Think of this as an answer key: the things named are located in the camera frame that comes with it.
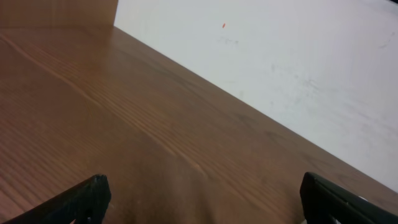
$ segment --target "tabletop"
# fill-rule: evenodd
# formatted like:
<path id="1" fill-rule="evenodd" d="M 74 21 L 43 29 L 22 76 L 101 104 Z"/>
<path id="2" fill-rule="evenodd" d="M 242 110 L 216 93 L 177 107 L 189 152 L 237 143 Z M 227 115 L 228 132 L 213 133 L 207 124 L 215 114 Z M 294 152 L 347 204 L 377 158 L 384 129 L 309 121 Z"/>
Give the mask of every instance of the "tabletop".
<path id="1" fill-rule="evenodd" d="M 398 213 L 394 191 L 115 27 L 0 29 L 0 222 L 105 174 L 104 223 L 300 223 L 307 171 Z"/>

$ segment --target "black object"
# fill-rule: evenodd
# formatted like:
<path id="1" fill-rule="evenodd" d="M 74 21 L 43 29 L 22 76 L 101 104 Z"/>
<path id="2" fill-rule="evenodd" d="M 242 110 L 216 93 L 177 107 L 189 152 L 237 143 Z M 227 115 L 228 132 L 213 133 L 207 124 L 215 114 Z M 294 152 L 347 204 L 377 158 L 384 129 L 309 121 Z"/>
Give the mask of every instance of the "black object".
<path id="1" fill-rule="evenodd" d="M 4 224 L 100 224 L 111 191 L 105 175 L 94 175 Z"/>
<path id="2" fill-rule="evenodd" d="M 300 196 L 308 224 L 398 223 L 397 216 L 311 172 L 304 175 Z"/>

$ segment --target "wooden table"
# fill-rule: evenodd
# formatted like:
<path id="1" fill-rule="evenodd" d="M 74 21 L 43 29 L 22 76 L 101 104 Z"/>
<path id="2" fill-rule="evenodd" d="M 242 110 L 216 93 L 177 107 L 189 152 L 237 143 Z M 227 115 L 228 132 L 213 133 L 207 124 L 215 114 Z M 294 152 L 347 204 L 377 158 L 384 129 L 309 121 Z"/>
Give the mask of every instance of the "wooden table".
<path id="1" fill-rule="evenodd" d="M 299 223 L 306 171 L 398 213 L 392 190 L 117 28 L 0 29 L 0 222 L 102 173 L 105 223 Z"/>

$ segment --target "brown wooden panel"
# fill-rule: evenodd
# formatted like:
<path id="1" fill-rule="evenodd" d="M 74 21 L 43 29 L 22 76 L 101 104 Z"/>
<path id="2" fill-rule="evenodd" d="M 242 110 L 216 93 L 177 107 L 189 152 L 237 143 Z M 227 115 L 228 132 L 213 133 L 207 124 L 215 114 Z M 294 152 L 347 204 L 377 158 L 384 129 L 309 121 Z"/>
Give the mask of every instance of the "brown wooden panel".
<path id="1" fill-rule="evenodd" d="M 0 0 L 0 27 L 113 25 L 118 0 Z"/>
<path id="2" fill-rule="evenodd" d="M 105 223 L 299 223 L 313 171 L 397 194 L 119 29 L 0 30 L 0 222 L 96 174 Z"/>

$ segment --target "white surface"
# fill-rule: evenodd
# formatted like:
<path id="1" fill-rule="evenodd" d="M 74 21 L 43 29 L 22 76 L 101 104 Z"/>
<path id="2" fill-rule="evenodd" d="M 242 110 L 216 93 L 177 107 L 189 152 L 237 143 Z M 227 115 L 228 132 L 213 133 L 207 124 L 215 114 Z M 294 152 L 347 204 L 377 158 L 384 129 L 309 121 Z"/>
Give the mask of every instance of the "white surface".
<path id="1" fill-rule="evenodd" d="M 398 192 L 394 3 L 119 0 L 115 26 Z"/>

